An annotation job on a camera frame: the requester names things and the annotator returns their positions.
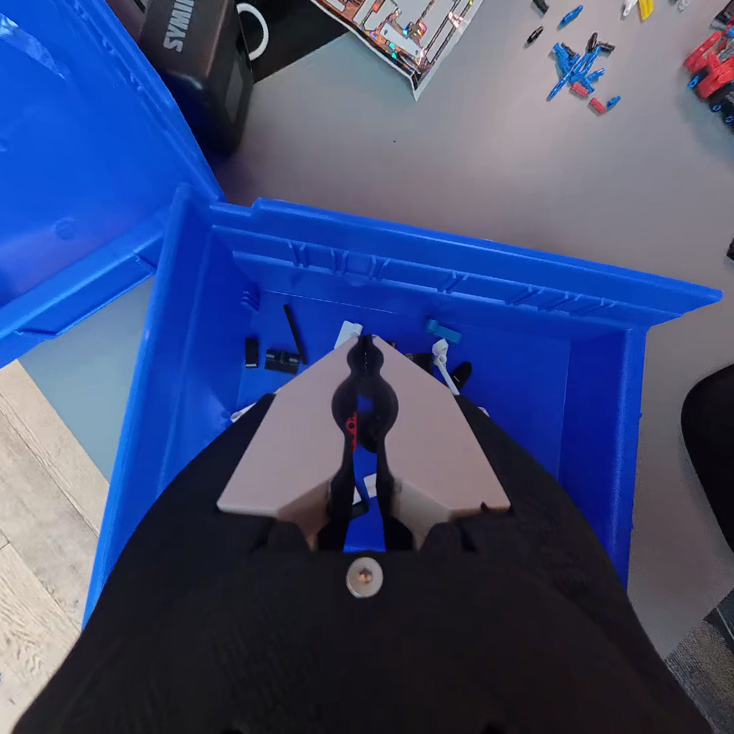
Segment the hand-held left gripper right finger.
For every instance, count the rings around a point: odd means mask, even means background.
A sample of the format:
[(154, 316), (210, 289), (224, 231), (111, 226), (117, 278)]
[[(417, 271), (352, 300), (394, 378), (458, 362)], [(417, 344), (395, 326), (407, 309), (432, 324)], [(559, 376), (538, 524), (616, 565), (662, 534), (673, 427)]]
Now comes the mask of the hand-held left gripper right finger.
[(388, 524), (386, 542), (419, 548), (441, 523), (511, 502), (456, 397), (376, 335), (370, 336), (377, 491)]

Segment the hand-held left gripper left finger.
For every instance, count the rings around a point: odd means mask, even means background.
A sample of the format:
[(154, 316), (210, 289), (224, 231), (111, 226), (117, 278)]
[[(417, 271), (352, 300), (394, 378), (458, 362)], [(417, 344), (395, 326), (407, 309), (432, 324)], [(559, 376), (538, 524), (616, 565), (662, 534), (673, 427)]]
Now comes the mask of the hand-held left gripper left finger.
[(358, 411), (367, 345), (350, 339), (273, 395), (217, 500), (221, 512), (293, 523), (320, 550), (344, 550), (355, 486), (345, 423)]

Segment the blue plastic bin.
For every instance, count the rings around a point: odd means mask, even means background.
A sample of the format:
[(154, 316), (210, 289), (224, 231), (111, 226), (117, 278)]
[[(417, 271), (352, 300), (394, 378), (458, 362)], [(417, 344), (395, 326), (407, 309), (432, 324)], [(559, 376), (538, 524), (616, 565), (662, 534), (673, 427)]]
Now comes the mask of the blue plastic bin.
[(222, 199), (105, 2), (2, 1), (1, 364), (152, 277), (177, 188)]
[(157, 273), (89, 583), (87, 622), (133, 530), (237, 409), (286, 380), (245, 367), (245, 341), (307, 357), (347, 320), (427, 352), (429, 318), (462, 339), (463, 393), (553, 473), (628, 582), (647, 332), (717, 303), (698, 284), (273, 200), (180, 186), (130, 230)]

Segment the red blue brick assembly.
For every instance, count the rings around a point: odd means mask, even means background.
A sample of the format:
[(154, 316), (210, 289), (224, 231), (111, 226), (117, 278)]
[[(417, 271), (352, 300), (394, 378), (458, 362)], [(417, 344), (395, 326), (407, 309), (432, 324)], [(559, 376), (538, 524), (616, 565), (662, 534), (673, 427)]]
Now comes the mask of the red blue brick assembly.
[(684, 61), (690, 74), (688, 88), (707, 104), (717, 105), (732, 92), (733, 28), (713, 32)]

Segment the grey desk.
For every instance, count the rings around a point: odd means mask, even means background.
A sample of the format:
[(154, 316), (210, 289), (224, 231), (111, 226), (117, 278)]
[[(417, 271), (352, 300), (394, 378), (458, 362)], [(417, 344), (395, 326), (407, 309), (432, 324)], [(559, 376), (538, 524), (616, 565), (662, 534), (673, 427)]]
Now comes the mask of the grey desk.
[[(732, 552), (680, 438), (680, 407), (732, 363), (732, 136), (687, 89), (682, 63), (725, 2), (484, 2), (414, 101), (352, 36), (259, 82), (242, 145), (214, 170), (226, 198), (259, 197), (571, 255), (725, 291), (647, 338), (629, 591), (667, 656), (732, 589)], [(616, 50), (597, 116), (558, 80), (552, 49)]]

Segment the white connector piece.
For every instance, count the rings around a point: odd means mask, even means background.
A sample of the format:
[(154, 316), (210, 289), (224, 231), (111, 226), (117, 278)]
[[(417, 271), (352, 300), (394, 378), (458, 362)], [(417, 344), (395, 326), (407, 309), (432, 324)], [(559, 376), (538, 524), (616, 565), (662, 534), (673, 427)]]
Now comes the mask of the white connector piece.
[(448, 370), (447, 366), (447, 355), (448, 355), (448, 342), (445, 339), (440, 339), (435, 342), (432, 347), (433, 364), (440, 373), (442, 379), (451, 391), (452, 395), (460, 395), (460, 386), (457, 384), (456, 379), (452, 373)]

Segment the long black axle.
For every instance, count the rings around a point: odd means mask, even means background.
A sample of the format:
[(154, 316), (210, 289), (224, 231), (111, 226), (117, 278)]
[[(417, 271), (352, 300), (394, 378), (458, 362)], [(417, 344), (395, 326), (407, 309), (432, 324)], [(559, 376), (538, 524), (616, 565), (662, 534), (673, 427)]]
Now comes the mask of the long black axle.
[(299, 360), (304, 366), (308, 366), (309, 361), (307, 357), (307, 351), (305, 349), (305, 342), (303, 340), (303, 336), (299, 328), (297, 319), (294, 315), (294, 312), (288, 303), (284, 304), (283, 310), (286, 315), (286, 319), (289, 323), (289, 328), (291, 330), (294, 344), (297, 348)]

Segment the black rounded object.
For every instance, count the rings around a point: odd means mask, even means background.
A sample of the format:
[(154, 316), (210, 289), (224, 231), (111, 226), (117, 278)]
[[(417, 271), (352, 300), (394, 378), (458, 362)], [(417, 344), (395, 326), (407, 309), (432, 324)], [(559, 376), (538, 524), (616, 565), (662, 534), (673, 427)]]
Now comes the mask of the black rounded object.
[(699, 381), (684, 400), (681, 429), (702, 489), (719, 524), (733, 513), (733, 366)]

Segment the small black box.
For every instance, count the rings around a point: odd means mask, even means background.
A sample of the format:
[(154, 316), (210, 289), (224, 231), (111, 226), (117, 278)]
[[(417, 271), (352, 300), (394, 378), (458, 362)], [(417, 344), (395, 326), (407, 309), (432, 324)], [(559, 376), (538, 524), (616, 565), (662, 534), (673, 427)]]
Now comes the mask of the small black box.
[(200, 147), (230, 156), (240, 145), (254, 78), (234, 1), (151, 1), (139, 45)]

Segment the pile of blue pins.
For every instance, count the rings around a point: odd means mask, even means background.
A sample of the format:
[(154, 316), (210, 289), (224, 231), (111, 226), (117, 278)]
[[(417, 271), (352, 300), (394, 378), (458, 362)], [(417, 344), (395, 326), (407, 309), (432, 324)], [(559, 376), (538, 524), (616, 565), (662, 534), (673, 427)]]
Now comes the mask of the pile of blue pins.
[(604, 101), (596, 96), (598, 81), (605, 75), (605, 68), (596, 68), (600, 57), (608, 57), (616, 50), (609, 42), (598, 40), (596, 33), (589, 38), (583, 53), (577, 53), (563, 42), (557, 42), (552, 49), (558, 80), (546, 96), (546, 102), (554, 100), (563, 89), (586, 102), (592, 112), (601, 116), (614, 109), (621, 96), (613, 96)]

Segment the holographic sticker sheet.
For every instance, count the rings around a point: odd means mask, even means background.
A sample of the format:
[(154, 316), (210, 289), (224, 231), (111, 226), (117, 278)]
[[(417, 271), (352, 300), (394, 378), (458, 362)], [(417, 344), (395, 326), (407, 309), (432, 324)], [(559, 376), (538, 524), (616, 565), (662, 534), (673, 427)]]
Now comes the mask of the holographic sticker sheet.
[(391, 68), (418, 100), (482, 1), (313, 1)]

